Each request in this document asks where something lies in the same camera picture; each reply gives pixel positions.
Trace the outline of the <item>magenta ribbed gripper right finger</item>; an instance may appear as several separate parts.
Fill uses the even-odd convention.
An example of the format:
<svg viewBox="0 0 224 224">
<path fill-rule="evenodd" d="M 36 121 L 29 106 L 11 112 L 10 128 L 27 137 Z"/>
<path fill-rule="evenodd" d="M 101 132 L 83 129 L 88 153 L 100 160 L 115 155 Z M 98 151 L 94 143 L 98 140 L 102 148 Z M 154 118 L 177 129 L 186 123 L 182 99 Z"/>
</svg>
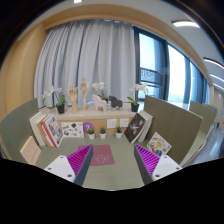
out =
<svg viewBox="0 0 224 224">
<path fill-rule="evenodd" d="M 152 183 L 152 174 L 159 162 L 160 157 L 148 149 L 135 144 L 134 156 L 145 185 Z"/>
</svg>

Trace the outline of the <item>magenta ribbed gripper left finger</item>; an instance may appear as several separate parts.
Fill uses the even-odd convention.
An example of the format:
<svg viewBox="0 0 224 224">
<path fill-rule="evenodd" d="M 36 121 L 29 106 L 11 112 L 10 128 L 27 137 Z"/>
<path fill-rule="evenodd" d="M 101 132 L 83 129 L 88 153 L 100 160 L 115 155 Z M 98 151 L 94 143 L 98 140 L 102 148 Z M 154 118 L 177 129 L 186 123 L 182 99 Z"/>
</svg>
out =
<svg viewBox="0 0 224 224">
<path fill-rule="evenodd" d="M 67 157 L 76 177 L 74 183 L 82 186 L 93 156 L 93 145 L 87 145 Z"/>
</svg>

